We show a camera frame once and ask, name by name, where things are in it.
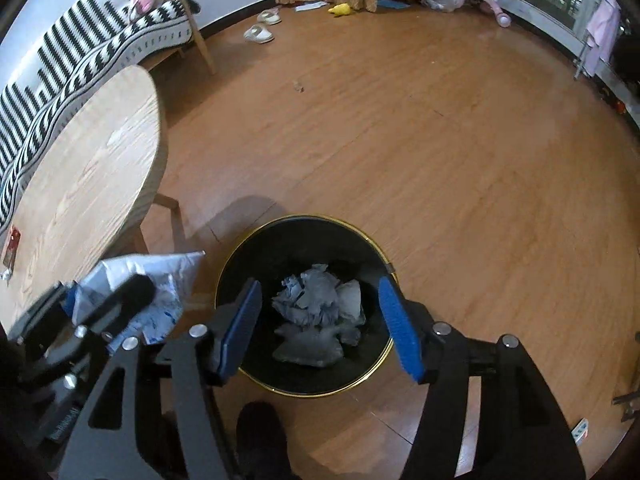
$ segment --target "yellow toy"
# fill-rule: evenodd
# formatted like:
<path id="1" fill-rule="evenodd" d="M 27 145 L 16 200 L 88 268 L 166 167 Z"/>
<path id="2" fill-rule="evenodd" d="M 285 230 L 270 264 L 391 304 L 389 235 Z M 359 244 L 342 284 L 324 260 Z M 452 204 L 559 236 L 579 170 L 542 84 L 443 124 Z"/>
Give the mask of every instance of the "yellow toy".
<path id="1" fill-rule="evenodd" d="M 334 16 L 348 16 L 351 14 L 351 7 L 349 4 L 340 4 L 329 9 L 329 12 Z"/>

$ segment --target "slipper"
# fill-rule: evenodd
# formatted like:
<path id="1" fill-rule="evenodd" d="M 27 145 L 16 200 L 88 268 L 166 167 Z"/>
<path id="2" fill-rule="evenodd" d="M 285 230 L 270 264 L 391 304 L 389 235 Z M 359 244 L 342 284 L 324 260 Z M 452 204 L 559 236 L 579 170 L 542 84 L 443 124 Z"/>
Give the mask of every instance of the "slipper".
<path id="1" fill-rule="evenodd" d="M 280 19 L 280 15 L 277 12 L 273 12 L 272 10 L 264 10 L 260 14 L 258 14 L 258 23 L 266 23 L 267 25 L 275 25 L 276 23 L 280 23 L 282 20 Z"/>
<path id="2" fill-rule="evenodd" d="M 258 23 L 249 28 L 244 34 L 244 38 L 247 41 L 253 41 L 254 43 L 267 43 L 273 39 L 273 34 L 269 32 L 269 29 L 263 24 Z"/>

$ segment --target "blue gripper pad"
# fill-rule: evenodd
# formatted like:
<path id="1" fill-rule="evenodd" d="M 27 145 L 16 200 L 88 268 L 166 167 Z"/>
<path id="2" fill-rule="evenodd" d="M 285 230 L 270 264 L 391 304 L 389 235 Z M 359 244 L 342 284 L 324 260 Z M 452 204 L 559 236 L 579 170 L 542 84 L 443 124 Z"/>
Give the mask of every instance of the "blue gripper pad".
<path id="1" fill-rule="evenodd" d="M 223 383 L 238 371 L 254 333 L 262 308 L 260 282 L 253 280 L 248 286 L 245 285 L 236 301 L 239 303 L 238 311 L 222 339 L 218 376 Z"/>
<path id="2" fill-rule="evenodd" d="M 378 283 L 378 301 L 402 369 L 419 382 L 426 371 L 422 362 L 422 342 L 402 306 L 402 297 L 387 276 L 380 278 Z"/>

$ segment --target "black trash can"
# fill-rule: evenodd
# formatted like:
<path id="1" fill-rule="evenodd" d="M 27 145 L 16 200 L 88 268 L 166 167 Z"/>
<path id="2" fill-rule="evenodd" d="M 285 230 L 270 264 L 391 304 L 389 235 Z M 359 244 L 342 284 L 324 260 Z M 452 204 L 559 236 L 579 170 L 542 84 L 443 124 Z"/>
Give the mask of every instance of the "black trash can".
<path id="1" fill-rule="evenodd" d="M 273 331 L 283 322 L 271 306 L 282 280 L 312 264 L 328 264 L 342 282 L 359 280 L 367 322 L 355 347 L 344 346 L 344 358 L 328 368 L 281 363 L 273 351 L 283 342 Z M 366 234 L 341 220 L 294 215 L 256 229 L 233 250 L 220 274 L 216 305 L 233 301 L 248 277 L 262 283 L 262 311 L 241 370 L 268 390 L 292 397 L 323 397 L 366 380 L 391 351 L 392 341 L 378 304 L 378 281 L 393 267 Z"/>

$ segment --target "white plastic bag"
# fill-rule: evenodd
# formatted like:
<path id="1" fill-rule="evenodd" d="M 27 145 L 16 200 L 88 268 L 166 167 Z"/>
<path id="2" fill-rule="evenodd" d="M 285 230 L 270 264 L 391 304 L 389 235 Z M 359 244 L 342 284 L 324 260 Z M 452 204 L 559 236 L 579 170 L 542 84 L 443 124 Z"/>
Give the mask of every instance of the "white plastic bag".
<path id="1" fill-rule="evenodd" d="M 187 254 L 129 254 L 103 260 L 78 283 L 71 321 L 82 322 L 116 288 L 134 274 L 148 276 L 156 286 L 152 303 L 136 314 L 120 334 L 113 334 L 114 352 L 124 338 L 143 335 L 147 344 L 164 340 L 182 315 L 182 302 L 191 295 L 204 252 Z"/>

